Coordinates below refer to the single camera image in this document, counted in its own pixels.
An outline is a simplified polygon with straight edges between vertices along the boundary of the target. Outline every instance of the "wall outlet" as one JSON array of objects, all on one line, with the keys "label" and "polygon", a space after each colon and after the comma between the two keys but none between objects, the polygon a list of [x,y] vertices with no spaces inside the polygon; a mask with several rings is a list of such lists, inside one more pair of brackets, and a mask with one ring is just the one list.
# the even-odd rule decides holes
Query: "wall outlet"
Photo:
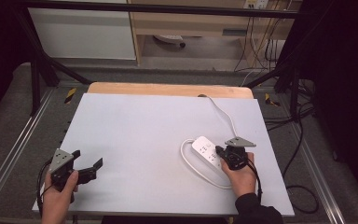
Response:
[{"label": "wall outlet", "polygon": [[254,9],[257,5],[257,0],[246,0],[243,8]]},{"label": "wall outlet", "polygon": [[269,0],[246,0],[243,8],[266,9]]},{"label": "wall outlet", "polygon": [[205,162],[205,164],[207,164],[223,179],[227,178],[227,175],[222,170],[220,157],[216,154],[216,145],[214,143],[206,137],[201,136],[197,138],[191,146],[193,147],[193,153]]},{"label": "wall outlet", "polygon": [[266,9],[269,0],[257,0],[255,4],[255,9]]}]

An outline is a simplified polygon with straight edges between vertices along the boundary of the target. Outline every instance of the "white cable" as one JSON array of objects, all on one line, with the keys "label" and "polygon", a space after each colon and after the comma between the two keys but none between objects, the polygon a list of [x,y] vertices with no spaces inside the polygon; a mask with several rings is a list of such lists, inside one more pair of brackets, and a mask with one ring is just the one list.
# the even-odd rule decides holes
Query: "white cable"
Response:
[{"label": "white cable", "polygon": [[185,160],[185,162],[187,163],[188,166],[191,167],[191,169],[193,169],[198,175],[200,175],[202,178],[204,178],[206,181],[208,181],[210,184],[220,188],[220,189],[231,189],[231,186],[222,186],[222,185],[218,185],[216,183],[214,183],[211,179],[209,179],[208,177],[206,177],[205,175],[203,175],[202,173],[200,173],[193,165],[190,164],[190,162],[186,159],[185,154],[183,153],[183,146],[185,143],[192,143],[196,140],[194,139],[186,139],[182,145],[180,146],[180,153],[182,154],[182,158],[183,160]]},{"label": "white cable", "polygon": [[205,97],[208,97],[211,101],[212,101],[212,103],[220,110],[220,111],[222,111],[228,118],[229,118],[229,120],[231,121],[231,127],[232,127],[232,131],[234,132],[234,137],[237,137],[238,135],[237,135],[237,131],[235,131],[235,127],[234,127],[234,122],[232,121],[232,119],[231,119],[231,117],[229,116],[229,114],[228,113],[226,113],[222,108],[220,108],[215,102],[214,102],[214,100],[211,98],[211,97],[209,97],[209,96],[207,96],[207,95],[205,95],[205,94],[203,94]]},{"label": "white cable", "polygon": [[246,77],[243,79],[243,82],[242,82],[241,86],[243,86],[243,84],[245,84],[246,78],[247,78],[249,75],[251,75],[254,71],[255,71],[255,70],[252,70],[252,71],[250,71],[250,72],[248,73],[248,75],[246,75]]}]

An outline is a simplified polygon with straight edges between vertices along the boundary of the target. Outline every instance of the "hand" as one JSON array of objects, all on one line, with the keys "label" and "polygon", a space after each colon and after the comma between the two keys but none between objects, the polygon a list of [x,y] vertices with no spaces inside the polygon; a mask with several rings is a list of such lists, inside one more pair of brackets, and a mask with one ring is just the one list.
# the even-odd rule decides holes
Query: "hand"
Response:
[{"label": "hand", "polygon": [[[248,159],[255,163],[255,154],[248,152]],[[240,170],[233,171],[228,168],[227,163],[223,159],[221,159],[221,163],[222,170],[228,176],[232,190],[237,197],[247,193],[255,193],[255,173],[249,168],[249,165],[252,164],[248,164]]]},{"label": "hand", "polygon": [[51,174],[48,172],[45,178],[45,191],[43,195],[43,216],[42,224],[62,224],[65,223],[69,203],[73,191],[77,191],[76,183],[78,171],[73,171],[66,181],[65,187],[61,192],[51,187]]}]

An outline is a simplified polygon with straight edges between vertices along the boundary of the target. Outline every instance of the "power strip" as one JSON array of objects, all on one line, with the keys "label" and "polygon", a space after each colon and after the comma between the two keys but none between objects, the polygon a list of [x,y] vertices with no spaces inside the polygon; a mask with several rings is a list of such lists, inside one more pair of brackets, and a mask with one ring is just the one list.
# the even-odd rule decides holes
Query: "power strip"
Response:
[{"label": "power strip", "polygon": [[191,145],[193,153],[197,155],[205,164],[213,169],[223,179],[227,175],[222,170],[220,157],[216,154],[216,145],[204,136],[200,136]]}]

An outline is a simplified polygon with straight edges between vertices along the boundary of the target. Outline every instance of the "white paper surface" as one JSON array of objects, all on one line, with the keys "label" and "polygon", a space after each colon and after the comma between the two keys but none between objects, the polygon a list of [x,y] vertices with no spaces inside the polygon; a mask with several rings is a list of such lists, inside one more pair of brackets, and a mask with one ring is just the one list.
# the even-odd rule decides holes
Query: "white paper surface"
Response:
[{"label": "white paper surface", "polygon": [[[263,190],[262,204],[293,216],[281,172],[257,100],[214,98],[233,119],[238,136],[257,144],[255,166]],[[76,169],[103,158],[97,179],[79,186],[70,211],[95,215],[225,216],[237,215],[236,197],[201,179],[182,159],[186,139],[206,136],[218,146],[234,137],[228,117],[210,99],[150,95],[83,95],[61,149],[81,151]],[[184,147],[187,159],[203,174],[211,172]]]}]

